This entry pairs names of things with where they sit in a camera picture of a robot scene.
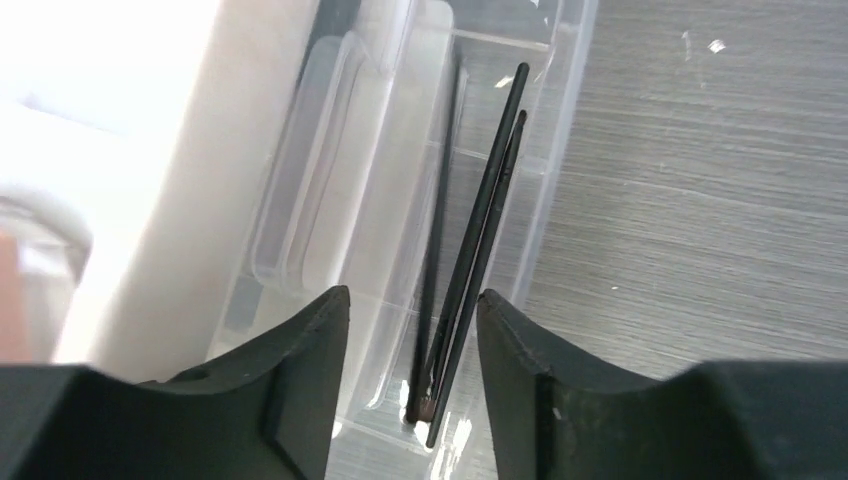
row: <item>gray wooden surface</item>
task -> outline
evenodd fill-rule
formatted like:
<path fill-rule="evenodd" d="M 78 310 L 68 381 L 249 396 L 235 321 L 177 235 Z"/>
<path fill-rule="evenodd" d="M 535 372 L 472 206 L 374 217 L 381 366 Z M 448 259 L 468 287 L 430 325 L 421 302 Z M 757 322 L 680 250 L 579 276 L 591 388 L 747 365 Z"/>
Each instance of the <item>gray wooden surface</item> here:
<path fill-rule="evenodd" d="M 602 0 L 527 313 L 654 377 L 848 357 L 846 21 L 838 0 Z"/>

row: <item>clear plastic container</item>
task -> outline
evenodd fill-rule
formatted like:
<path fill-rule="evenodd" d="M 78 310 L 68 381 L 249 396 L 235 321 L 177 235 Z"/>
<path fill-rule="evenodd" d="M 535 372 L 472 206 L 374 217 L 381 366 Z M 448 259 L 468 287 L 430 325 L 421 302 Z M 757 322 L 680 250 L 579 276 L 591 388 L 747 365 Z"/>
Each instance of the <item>clear plastic container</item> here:
<path fill-rule="evenodd" d="M 437 165 L 461 68 L 436 311 L 520 62 L 529 113 L 485 287 L 517 305 L 565 153 L 596 0 L 322 0 L 300 83 L 211 355 L 334 284 L 351 325 L 327 478 L 466 478 L 486 410 L 476 330 L 441 438 L 401 421 Z"/>

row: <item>plastic organizer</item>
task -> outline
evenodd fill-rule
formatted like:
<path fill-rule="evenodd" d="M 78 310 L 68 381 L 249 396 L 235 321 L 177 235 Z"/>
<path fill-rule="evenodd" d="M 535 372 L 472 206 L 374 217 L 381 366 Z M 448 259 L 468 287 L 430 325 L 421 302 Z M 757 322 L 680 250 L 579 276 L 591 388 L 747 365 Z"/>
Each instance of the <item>plastic organizer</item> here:
<path fill-rule="evenodd" d="M 436 314 L 520 62 L 529 113 L 485 286 L 517 305 L 564 157 L 596 0 L 322 0 L 211 356 L 336 284 L 351 325 L 327 478 L 467 478 L 486 424 L 472 327 L 442 435 L 402 422 L 436 173 L 461 68 Z"/>

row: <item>plastic tray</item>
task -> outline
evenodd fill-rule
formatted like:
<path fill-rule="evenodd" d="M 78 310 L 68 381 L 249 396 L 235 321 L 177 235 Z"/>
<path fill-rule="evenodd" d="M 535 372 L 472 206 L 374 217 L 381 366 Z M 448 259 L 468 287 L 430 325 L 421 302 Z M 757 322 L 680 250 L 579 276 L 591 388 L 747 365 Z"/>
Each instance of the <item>plastic tray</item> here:
<path fill-rule="evenodd" d="M 467 478 L 486 411 L 472 328 L 442 436 L 403 416 L 454 55 L 454 142 L 441 300 L 506 99 L 528 62 L 529 113 L 487 273 L 517 305 L 532 278 L 568 139 L 596 0 L 323 0 L 211 355 L 274 327 L 333 284 L 350 339 L 327 478 Z"/>

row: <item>white object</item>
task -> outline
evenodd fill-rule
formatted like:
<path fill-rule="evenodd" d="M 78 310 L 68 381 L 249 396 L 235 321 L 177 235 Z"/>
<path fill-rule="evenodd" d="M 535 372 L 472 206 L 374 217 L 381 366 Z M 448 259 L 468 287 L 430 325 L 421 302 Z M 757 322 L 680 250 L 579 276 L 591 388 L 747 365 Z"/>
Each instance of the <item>white object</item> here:
<path fill-rule="evenodd" d="M 92 238 L 54 361 L 142 381 L 206 359 L 317 4 L 0 5 L 0 195 Z"/>

